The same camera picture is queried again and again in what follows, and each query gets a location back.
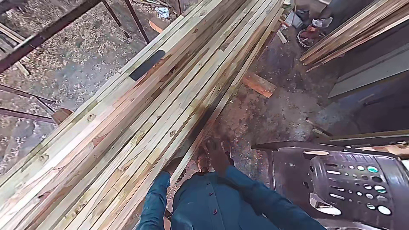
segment person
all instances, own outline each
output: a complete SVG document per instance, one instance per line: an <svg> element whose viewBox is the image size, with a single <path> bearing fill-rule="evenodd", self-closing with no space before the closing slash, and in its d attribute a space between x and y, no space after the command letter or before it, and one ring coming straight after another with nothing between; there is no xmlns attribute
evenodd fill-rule
<svg viewBox="0 0 409 230"><path fill-rule="evenodd" d="M325 230L288 199L236 169L221 141L205 144L215 172L209 173L207 158L200 155L200 172L173 198L172 230ZM136 230L164 230L166 189L179 162L172 161L154 180Z"/></svg>

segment foot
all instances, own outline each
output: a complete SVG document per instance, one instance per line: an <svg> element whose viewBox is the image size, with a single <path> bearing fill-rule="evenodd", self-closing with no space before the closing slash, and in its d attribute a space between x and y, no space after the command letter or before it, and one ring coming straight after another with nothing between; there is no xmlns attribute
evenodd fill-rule
<svg viewBox="0 0 409 230"><path fill-rule="evenodd" d="M207 173L209 172L209 162L207 160L207 154L205 149L200 146L198 149L198 168L199 171L202 173Z"/></svg>
<svg viewBox="0 0 409 230"><path fill-rule="evenodd" d="M234 161L231 158L231 144L230 144L228 137L222 138L222 148L225 154L227 155L227 157L229 158L230 165L234 166Z"/></svg>

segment wood scrap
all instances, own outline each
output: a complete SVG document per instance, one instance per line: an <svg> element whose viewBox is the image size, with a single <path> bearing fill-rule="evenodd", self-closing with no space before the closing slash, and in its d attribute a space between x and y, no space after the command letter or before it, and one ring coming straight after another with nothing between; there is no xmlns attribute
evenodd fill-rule
<svg viewBox="0 0 409 230"><path fill-rule="evenodd" d="M152 17L151 19L149 19L149 25L158 33L162 33L163 30L168 26L166 22L158 19L157 17Z"/></svg>
<svg viewBox="0 0 409 230"><path fill-rule="evenodd" d="M265 96L266 98L270 98L274 93L274 90L276 90L277 88L277 86L275 86L273 83L270 83L269 81L253 72L248 72L244 76L243 82L245 85Z"/></svg>
<svg viewBox="0 0 409 230"><path fill-rule="evenodd" d="M58 109L51 117L57 125L61 124L72 113L71 110L66 108Z"/></svg>
<svg viewBox="0 0 409 230"><path fill-rule="evenodd" d="M300 58L306 65L347 43L377 22L393 14L409 3L409 0L376 0L332 31L323 40L307 50Z"/></svg>

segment hole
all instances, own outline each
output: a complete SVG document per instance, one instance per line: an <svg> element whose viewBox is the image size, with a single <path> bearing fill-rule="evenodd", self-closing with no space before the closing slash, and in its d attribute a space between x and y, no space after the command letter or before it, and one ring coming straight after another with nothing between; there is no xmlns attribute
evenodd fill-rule
<svg viewBox="0 0 409 230"><path fill-rule="evenodd" d="M330 193L330 196L335 197L335 198L340 199L340 200L345 200L345 197L339 196L337 194Z"/></svg>
<svg viewBox="0 0 409 230"><path fill-rule="evenodd" d="M310 187L308 186L308 183L307 182L303 182L303 185L307 188L307 189L310 189Z"/></svg>
<svg viewBox="0 0 409 230"><path fill-rule="evenodd" d="M390 211L390 209L388 209L387 207L382 206L382 205L378 206L378 211L379 211L380 213L384 214L384 215L390 215L390 214L392 213L392 212Z"/></svg>
<svg viewBox="0 0 409 230"><path fill-rule="evenodd" d="M333 188L333 189L336 189L336 190L338 190L338 191L341 191L341 192L344 192L344 191L345 191L345 189L340 188L340 187L336 187L336 186L332 186L332 185L330 185L330 187Z"/></svg>
<svg viewBox="0 0 409 230"><path fill-rule="evenodd" d="M373 188L379 193L386 193L386 189L383 186L375 185Z"/></svg>
<svg viewBox="0 0 409 230"><path fill-rule="evenodd" d="M332 166L332 167L338 167L338 165L336 165L336 164L331 164L331 163L325 163L325 165Z"/></svg>
<svg viewBox="0 0 409 230"><path fill-rule="evenodd" d="M371 203L367 203L366 206L371 210L375 210L375 205L373 205Z"/></svg>
<svg viewBox="0 0 409 230"><path fill-rule="evenodd" d="M316 151L308 151L308 152L304 152L304 153L306 153L306 154L314 154L314 155L328 155L328 154L330 154L329 152L319 151L319 150L316 150Z"/></svg>
<svg viewBox="0 0 409 230"><path fill-rule="evenodd" d="M340 173L340 172L338 172L338 171L331 171L331 170L327 170L327 173L330 173L330 174L336 174L336 175L341 175L341 173Z"/></svg>
<svg viewBox="0 0 409 230"><path fill-rule="evenodd" d="M368 199L373 199L373 195L370 194L370 193L365 194L365 196L366 196Z"/></svg>
<svg viewBox="0 0 409 230"><path fill-rule="evenodd" d="M323 201L317 194L310 193L310 205L317 211L320 211L329 215L341 215L341 210Z"/></svg>
<svg viewBox="0 0 409 230"><path fill-rule="evenodd" d="M368 171L370 171L371 173L377 173L379 170L376 168L376 167L374 167L374 166L368 166L367 168L366 168Z"/></svg>
<svg viewBox="0 0 409 230"><path fill-rule="evenodd" d="M388 198L381 196L381 195L377 195L376 199L380 202L388 202Z"/></svg>
<svg viewBox="0 0 409 230"><path fill-rule="evenodd" d="M381 183L382 179L379 176L372 176L371 177L373 181L375 181L376 183Z"/></svg>

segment wooden board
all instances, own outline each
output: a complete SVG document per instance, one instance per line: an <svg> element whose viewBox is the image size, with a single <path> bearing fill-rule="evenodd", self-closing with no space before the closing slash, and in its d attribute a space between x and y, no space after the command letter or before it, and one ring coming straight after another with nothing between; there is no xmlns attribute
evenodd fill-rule
<svg viewBox="0 0 409 230"><path fill-rule="evenodd" d="M248 72L244 76L243 82L248 87L252 88L266 98L270 98L274 90L277 88L277 86L275 86L273 83L270 83L253 72Z"/></svg>
<svg viewBox="0 0 409 230"><path fill-rule="evenodd" d="M198 146L202 142L203 138L206 136L207 132L209 131L211 126L214 124L217 117L220 115L220 113L223 110L223 108L225 107L226 103L230 100L230 98L236 92L237 87L240 85L240 81L241 81L242 77L247 72L247 70L250 67L251 63L253 62L254 58L259 53L260 49L264 45L264 42L267 40L269 35L275 29L275 27L277 25L277 21L278 21L278 19L280 18L281 14L283 12L284 12L284 9L279 9L278 13L275 15L275 17L271 21L270 25L268 26L268 28L264 32L263 36L260 38L257 45L254 47L254 49L251 52L249 58L247 59L247 61L243 65L243 67L241 68L240 72L234 78L231 86L229 87L229 89L227 90L227 92L225 93L225 95L223 96L223 98L221 99L219 104L217 105L216 109L214 110L214 112L210 116L209 120L206 122L204 128L201 130L201 132L199 133L199 135L197 136L197 138L195 139L193 144L190 146L189 150L186 152L186 154L183 157L181 163L179 164L179 166L176 168L175 172L171 176L171 179L170 179L171 186L176 183L176 180L180 177L183 170L186 168L187 163L190 161L190 159L192 158L192 156L195 153L196 149L198 148Z"/></svg>
<svg viewBox="0 0 409 230"><path fill-rule="evenodd" d="M376 0L339 26L300 58L306 65L345 44L407 4L408 0Z"/></svg>

